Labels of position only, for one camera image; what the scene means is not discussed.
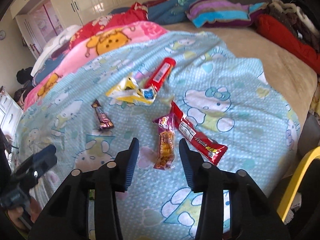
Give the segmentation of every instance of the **silver bolt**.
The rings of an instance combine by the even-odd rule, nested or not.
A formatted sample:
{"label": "silver bolt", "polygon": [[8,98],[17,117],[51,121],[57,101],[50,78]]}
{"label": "silver bolt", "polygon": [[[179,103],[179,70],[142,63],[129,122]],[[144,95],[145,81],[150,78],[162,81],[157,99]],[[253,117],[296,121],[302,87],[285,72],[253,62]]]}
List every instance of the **silver bolt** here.
{"label": "silver bolt", "polygon": [[204,167],[205,169],[210,169],[211,166],[212,166],[212,164],[209,163],[209,162],[204,162],[204,163],[202,163],[202,167]]}
{"label": "silver bolt", "polygon": [[71,171],[72,176],[78,176],[80,173],[81,173],[81,170],[79,170],[79,169],[75,169],[75,170]]}
{"label": "silver bolt", "polygon": [[116,166],[117,166],[117,164],[115,162],[113,162],[113,161],[107,163],[107,167],[110,168],[110,169],[114,168]]}
{"label": "silver bolt", "polygon": [[241,177],[247,176],[247,172],[245,170],[239,170],[237,172],[238,172],[238,175],[241,176]]}

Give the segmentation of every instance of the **beige mattress cover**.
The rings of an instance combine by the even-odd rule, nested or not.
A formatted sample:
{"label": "beige mattress cover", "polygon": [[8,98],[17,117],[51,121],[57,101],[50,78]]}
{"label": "beige mattress cover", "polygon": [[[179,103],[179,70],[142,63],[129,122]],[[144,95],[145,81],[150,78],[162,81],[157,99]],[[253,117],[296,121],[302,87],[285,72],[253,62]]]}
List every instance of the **beige mattress cover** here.
{"label": "beige mattress cover", "polygon": [[236,57],[259,58],[268,83],[291,105],[302,129],[317,85],[317,75],[307,64],[251,28],[196,28],[191,22],[164,27],[171,31],[209,31],[219,36]]}

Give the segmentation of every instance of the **light blue blanket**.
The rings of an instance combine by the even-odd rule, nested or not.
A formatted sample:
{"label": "light blue blanket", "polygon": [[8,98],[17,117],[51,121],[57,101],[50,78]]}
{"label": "light blue blanket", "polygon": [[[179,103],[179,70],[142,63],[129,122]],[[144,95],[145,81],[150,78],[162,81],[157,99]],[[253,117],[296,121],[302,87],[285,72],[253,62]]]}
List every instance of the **light blue blanket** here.
{"label": "light blue blanket", "polygon": [[[132,72],[138,82],[144,81],[165,57],[174,58],[177,65],[151,106],[133,106],[105,96]],[[97,130],[91,107],[95,98],[114,123],[113,130]],[[33,192],[45,205],[72,169],[97,169],[137,137],[140,153],[132,185],[128,192],[117,194],[124,239],[192,239],[202,195],[187,186],[178,131],[175,168],[153,169],[158,133],[152,120],[169,112],[172,99],[197,129],[229,147],[220,169],[245,169],[270,194],[294,156],[297,116],[268,85],[259,59],[236,58],[212,33],[169,32],[157,40],[103,54],[64,77],[24,114],[15,140],[20,153],[13,159],[19,164],[50,143],[56,146],[58,164]],[[224,229],[228,230],[228,192],[224,196]],[[90,230],[93,235],[92,222]]]}

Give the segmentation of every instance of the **wall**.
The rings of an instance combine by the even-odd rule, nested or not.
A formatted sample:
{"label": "wall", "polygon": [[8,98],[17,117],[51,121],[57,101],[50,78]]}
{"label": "wall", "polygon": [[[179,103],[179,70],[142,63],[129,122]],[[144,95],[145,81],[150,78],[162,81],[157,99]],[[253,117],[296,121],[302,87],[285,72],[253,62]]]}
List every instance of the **wall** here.
{"label": "wall", "polygon": [[33,67],[36,59],[28,47],[22,46],[22,35],[16,20],[12,20],[10,10],[0,21],[0,30],[6,33],[5,39],[0,41],[0,86],[13,96],[22,87],[17,81],[17,72]]}

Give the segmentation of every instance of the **barcode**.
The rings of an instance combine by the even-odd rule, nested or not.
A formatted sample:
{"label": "barcode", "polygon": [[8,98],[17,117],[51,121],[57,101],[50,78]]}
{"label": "barcode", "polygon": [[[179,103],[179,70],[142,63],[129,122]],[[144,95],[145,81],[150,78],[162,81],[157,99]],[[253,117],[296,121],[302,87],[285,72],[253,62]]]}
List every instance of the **barcode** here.
{"label": "barcode", "polygon": [[196,135],[196,131],[193,130],[189,125],[187,125],[187,123],[185,123],[184,121],[182,121],[179,124],[179,130],[180,132],[182,132],[182,134],[189,140],[191,141],[192,138],[194,137],[194,135]]}
{"label": "barcode", "polygon": [[164,63],[163,66],[160,68],[159,72],[156,74],[156,76],[153,78],[154,82],[159,83],[160,80],[163,78],[163,76],[165,75],[165,73],[167,72],[167,70],[170,68],[170,64],[169,63]]}

